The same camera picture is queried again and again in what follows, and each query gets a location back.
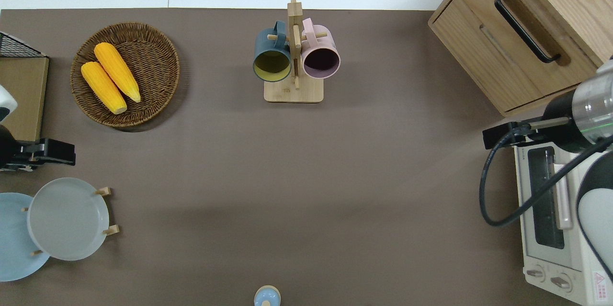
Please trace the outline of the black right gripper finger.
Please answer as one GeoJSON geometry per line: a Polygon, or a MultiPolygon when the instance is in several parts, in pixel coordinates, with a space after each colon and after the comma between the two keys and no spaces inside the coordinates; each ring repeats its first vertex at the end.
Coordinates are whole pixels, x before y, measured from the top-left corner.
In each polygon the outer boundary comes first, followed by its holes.
{"type": "Polygon", "coordinates": [[[484,144],[484,149],[492,149],[501,138],[503,138],[514,128],[514,123],[504,123],[482,131],[482,142],[484,144]]]}

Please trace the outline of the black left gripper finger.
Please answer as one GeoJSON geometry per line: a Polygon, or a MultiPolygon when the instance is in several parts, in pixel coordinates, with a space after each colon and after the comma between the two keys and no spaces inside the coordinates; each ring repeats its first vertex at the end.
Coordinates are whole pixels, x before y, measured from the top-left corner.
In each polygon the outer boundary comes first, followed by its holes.
{"type": "Polygon", "coordinates": [[[75,166],[75,145],[50,138],[42,138],[40,144],[43,145],[40,159],[44,162],[75,166]]]}

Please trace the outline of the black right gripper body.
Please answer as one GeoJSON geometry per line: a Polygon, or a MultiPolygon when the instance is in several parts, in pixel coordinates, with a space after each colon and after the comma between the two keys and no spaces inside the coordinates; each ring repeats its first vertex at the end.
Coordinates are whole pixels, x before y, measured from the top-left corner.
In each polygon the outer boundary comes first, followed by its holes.
{"type": "Polygon", "coordinates": [[[513,134],[512,138],[508,140],[508,146],[518,146],[518,147],[527,147],[538,144],[543,144],[545,142],[545,136],[539,133],[538,129],[532,129],[532,125],[538,123],[539,120],[523,120],[523,121],[509,121],[508,128],[509,131],[514,131],[515,128],[519,127],[528,127],[519,130],[513,134]]]}

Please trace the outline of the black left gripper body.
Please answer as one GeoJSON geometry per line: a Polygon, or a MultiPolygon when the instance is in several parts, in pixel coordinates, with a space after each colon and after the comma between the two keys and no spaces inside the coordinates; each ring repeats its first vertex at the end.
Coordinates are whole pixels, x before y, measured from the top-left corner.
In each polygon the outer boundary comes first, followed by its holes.
{"type": "Polygon", "coordinates": [[[34,171],[37,167],[42,166],[44,161],[40,158],[40,153],[45,150],[45,140],[37,141],[20,141],[9,140],[9,149],[11,157],[9,157],[9,171],[34,171]]]}

